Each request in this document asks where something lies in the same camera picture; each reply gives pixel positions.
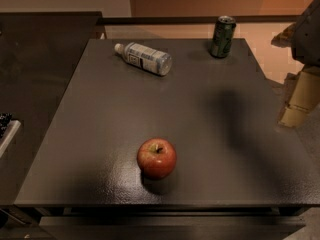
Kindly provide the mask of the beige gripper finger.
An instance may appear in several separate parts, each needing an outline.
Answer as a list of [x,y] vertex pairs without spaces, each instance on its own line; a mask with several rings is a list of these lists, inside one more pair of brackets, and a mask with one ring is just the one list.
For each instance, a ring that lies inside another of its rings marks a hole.
[[271,40],[271,44],[276,47],[286,48],[290,47],[294,35],[295,23],[290,24],[282,32],[277,34]]
[[297,75],[287,76],[278,123],[285,127],[298,127],[319,103],[320,68],[305,65]]

